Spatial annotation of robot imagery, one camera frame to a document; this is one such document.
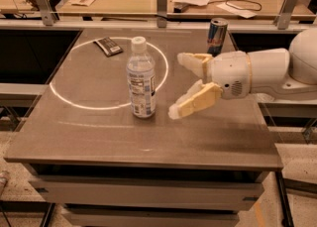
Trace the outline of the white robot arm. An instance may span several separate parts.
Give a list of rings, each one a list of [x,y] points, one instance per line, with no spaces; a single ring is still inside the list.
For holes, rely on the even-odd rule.
[[[222,99],[244,98],[252,93],[275,99],[314,100],[317,95],[317,29],[304,30],[288,49],[210,54],[180,53],[180,65],[199,77],[169,107],[175,120],[213,106]]]

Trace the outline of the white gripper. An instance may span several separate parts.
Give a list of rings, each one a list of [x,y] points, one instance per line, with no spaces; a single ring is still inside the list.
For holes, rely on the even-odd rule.
[[[211,81],[204,84],[196,81],[187,92],[168,109],[172,120],[181,119],[213,106],[223,99],[245,98],[251,91],[252,69],[249,56],[241,51],[222,53],[213,60],[210,54],[180,53],[177,61],[199,78]]]

